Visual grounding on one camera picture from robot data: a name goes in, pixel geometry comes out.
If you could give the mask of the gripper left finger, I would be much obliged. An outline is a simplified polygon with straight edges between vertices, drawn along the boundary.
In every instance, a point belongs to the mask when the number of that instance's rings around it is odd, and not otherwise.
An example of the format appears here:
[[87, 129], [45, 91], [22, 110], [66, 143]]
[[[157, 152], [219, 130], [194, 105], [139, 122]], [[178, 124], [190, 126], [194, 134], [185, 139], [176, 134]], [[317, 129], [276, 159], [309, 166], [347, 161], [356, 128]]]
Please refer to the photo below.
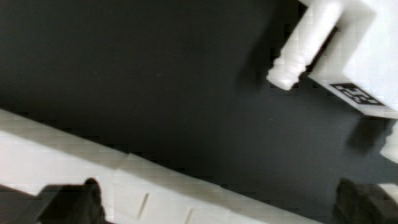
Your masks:
[[89, 178], [82, 185], [48, 185], [15, 224], [109, 224], [96, 179]]

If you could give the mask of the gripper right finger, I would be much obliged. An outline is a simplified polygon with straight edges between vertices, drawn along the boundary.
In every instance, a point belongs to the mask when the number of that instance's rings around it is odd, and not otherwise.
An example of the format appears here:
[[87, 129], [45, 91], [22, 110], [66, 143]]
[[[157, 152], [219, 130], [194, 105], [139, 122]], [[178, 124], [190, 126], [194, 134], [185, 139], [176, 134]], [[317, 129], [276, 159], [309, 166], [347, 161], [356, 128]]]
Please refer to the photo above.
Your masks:
[[333, 224], [398, 224], [398, 184], [340, 180]]

